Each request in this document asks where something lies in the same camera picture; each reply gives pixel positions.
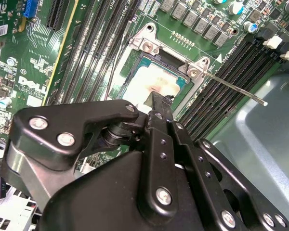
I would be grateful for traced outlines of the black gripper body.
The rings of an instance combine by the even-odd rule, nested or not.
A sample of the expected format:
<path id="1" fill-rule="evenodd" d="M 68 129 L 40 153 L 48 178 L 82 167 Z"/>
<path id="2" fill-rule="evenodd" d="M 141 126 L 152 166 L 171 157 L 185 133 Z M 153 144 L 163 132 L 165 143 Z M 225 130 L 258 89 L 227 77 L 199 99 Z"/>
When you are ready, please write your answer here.
<path id="1" fill-rule="evenodd" d="M 117 157 L 61 188 L 47 203 L 39 231 L 218 231 L 199 208 L 183 169 L 176 168 L 179 208 L 164 225 L 149 223 L 137 207 L 142 153 Z"/>

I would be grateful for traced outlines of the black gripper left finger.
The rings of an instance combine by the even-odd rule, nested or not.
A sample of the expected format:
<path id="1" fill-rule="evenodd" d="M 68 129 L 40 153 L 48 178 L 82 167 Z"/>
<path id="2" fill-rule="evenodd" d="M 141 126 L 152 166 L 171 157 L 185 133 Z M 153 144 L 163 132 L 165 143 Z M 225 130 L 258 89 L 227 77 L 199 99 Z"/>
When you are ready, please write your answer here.
<path id="1" fill-rule="evenodd" d="M 63 187 L 125 154 L 142 153 L 137 207 L 148 218 L 177 211 L 173 140 L 165 96 L 149 94 L 139 111 L 126 100 L 25 108 L 13 117 L 4 161 L 44 211 Z"/>

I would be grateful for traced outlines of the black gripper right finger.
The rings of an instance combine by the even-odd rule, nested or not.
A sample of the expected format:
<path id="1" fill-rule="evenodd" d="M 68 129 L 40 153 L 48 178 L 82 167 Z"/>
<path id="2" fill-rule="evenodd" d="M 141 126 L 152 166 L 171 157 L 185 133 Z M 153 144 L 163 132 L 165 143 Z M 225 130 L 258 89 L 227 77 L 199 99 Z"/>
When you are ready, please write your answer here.
<path id="1" fill-rule="evenodd" d="M 192 141 L 173 120 L 173 97 L 163 109 L 174 141 L 179 211 L 168 231 L 289 231 L 287 218 L 206 139 Z"/>

